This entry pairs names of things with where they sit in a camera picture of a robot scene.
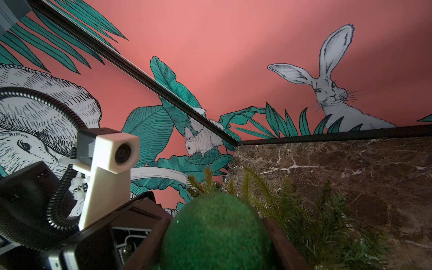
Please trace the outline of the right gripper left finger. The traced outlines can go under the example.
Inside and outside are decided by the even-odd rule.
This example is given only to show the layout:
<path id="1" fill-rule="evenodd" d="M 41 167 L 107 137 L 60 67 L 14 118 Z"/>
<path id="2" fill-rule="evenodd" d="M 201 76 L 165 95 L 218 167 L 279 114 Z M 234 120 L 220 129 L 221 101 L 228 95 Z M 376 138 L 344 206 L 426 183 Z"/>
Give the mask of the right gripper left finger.
<path id="1" fill-rule="evenodd" d="M 171 220 L 161 219 L 129 258 L 122 270 L 150 270 Z"/>

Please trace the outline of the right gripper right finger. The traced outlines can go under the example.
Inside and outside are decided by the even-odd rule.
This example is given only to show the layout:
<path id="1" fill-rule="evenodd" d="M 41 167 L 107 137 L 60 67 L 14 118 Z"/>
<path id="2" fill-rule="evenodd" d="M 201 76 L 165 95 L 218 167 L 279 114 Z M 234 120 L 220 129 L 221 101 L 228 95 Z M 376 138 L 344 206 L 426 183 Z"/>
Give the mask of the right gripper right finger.
<path id="1" fill-rule="evenodd" d="M 295 248 L 276 221 L 263 218 L 263 223 L 272 239 L 274 249 L 284 270 L 312 270 L 312 267 Z"/>

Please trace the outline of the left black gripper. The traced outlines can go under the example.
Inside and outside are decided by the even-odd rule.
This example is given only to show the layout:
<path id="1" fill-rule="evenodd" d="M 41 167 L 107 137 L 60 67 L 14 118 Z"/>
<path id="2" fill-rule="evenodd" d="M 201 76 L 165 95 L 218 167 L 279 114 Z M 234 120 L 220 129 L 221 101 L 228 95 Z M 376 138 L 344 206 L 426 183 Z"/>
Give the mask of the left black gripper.
<path id="1" fill-rule="evenodd" d="M 1 267 L 121 270 L 154 226 L 172 217 L 145 192 L 80 230 L 69 188 L 44 162 L 1 178 Z"/>

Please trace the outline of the small green christmas tree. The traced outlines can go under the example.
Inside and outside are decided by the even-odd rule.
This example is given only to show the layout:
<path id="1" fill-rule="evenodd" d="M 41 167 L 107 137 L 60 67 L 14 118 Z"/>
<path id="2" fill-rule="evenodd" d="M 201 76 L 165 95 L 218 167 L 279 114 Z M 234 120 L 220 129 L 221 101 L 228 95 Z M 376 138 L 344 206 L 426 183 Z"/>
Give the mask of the small green christmas tree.
<path id="1" fill-rule="evenodd" d="M 308 201 L 290 179 L 274 189 L 250 168 L 244 168 L 239 184 L 220 184 L 212 178 L 209 168 L 204 170 L 202 181 L 188 176 L 188 193 L 198 197 L 215 191 L 244 200 L 262 218 L 274 220 L 314 270 L 388 269 L 387 237 L 356 225 L 348 214 L 346 196 L 333 193 L 330 181 L 319 187 L 317 198 Z"/>

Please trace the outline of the green glitter ball ornament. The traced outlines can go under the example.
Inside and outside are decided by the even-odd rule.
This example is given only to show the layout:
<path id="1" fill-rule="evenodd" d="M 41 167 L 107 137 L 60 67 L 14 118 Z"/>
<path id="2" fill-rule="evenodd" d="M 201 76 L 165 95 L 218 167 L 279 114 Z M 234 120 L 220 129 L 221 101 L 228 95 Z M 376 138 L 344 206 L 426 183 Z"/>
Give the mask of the green glitter ball ornament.
<path id="1" fill-rule="evenodd" d="M 214 192 L 192 199 L 171 221 L 161 270 L 273 270 L 273 246 L 263 221 L 245 201 Z"/>

